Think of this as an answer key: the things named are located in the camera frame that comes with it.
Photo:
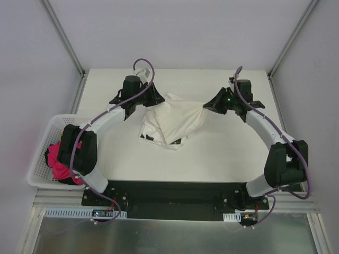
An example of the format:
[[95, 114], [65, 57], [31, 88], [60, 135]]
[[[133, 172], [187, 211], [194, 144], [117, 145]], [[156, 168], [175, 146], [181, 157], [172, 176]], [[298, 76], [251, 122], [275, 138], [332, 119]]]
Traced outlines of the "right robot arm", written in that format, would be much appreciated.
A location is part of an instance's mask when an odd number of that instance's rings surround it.
[[243, 211], [267, 194], [280, 189], [288, 191], [290, 185], [307, 181], [308, 144], [289, 136], [269, 118], [262, 102], [253, 100], [249, 80], [231, 78], [229, 82], [230, 86], [221, 88], [203, 108], [218, 114], [234, 111], [258, 134], [269, 151], [263, 173], [243, 183], [227, 198], [230, 207]]

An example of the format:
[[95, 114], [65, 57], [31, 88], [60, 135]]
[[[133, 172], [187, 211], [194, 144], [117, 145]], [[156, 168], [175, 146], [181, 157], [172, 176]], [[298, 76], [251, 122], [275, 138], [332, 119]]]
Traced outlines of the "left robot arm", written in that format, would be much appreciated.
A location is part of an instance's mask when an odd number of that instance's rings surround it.
[[113, 127], [130, 117], [138, 105], [151, 107], [163, 102], [165, 98], [153, 83], [129, 75], [105, 111], [82, 125], [65, 126], [57, 160], [68, 168], [71, 177], [79, 178], [83, 185], [95, 190], [93, 198], [99, 205], [106, 206], [112, 199], [112, 193], [106, 189], [109, 182], [97, 167], [100, 140]]

